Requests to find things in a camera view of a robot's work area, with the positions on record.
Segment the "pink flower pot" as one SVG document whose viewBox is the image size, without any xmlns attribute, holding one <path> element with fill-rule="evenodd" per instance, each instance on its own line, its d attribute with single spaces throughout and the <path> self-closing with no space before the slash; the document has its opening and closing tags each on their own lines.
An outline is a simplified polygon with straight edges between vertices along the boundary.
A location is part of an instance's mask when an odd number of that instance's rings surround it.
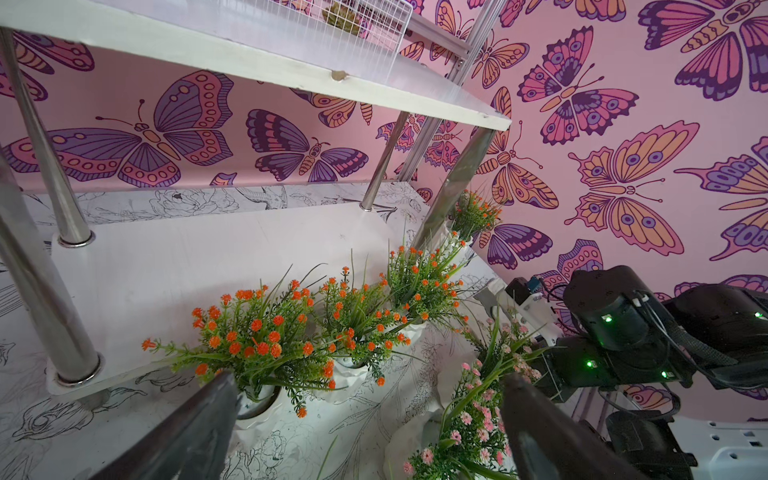
<svg viewBox="0 0 768 480">
<path fill-rule="evenodd" d="M 461 365 L 461 376 L 437 431 L 397 470 L 407 479 L 516 479 L 501 415 L 496 377 L 481 373 L 483 363 Z"/>
<path fill-rule="evenodd" d="M 470 369 L 482 381 L 516 373 L 536 384 L 545 376 L 533 365 L 541 353 L 533 348 L 532 334 L 517 321 L 504 321 L 501 314 L 494 314 L 475 329 L 466 325 L 462 336 L 477 354 Z"/>
</svg>

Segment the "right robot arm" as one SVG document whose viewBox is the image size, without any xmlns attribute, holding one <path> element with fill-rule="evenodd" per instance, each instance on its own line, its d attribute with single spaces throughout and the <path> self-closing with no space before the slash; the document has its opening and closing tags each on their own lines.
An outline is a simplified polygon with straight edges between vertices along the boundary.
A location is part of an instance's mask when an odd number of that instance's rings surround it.
<svg viewBox="0 0 768 480">
<path fill-rule="evenodd" d="M 502 418 L 521 479 L 763 479 L 767 425 L 693 420 L 616 406 L 603 432 L 560 404 L 582 387 L 600 393 L 657 383 L 718 390 L 767 387 L 767 291 L 698 284 L 662 300 L 627 266 L 579 270 L 552 288 L 577 333 L 538 354 L 539 386 L 503 381 Z"/>
</svg>

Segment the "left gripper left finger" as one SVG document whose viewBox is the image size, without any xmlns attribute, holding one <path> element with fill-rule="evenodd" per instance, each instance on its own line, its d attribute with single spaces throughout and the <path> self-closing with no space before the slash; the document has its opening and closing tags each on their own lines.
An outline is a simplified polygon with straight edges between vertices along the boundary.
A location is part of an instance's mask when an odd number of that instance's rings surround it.
<svg viewBox="0 0 768 480">
<path fill-rule="evenodd" d="M 218 479 L 239 408 L 234 376 L 224 371 L 93 477 Z"/>
</svg>

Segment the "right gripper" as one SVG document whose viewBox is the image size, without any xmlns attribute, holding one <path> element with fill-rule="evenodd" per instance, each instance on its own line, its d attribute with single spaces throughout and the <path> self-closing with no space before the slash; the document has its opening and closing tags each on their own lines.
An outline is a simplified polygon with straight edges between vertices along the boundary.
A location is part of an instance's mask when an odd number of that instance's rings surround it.
<svg viewBox="0 0 768 480">
<path fill-rule="evenodd" d="M 580 388 L 610 388 L 618 379 L 602 351 L 584 337 L 561 337 L 553 346 L 536 350 L 529 361 L 541 378 L 536 388 L 553 402 L 566 402 Z"/>
</svg>

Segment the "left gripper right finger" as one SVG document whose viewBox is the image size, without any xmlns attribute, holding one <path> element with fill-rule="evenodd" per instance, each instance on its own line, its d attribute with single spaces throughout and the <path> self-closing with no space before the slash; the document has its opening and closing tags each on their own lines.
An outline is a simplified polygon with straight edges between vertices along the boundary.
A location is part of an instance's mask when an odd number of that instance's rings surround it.
<svg viewBox="0 0 768 480">
<path fill-rule="evenodd" d="M 501 414 L 521 479 L 643 479 L 518 374 L 503 377 Z"/>
</svg>

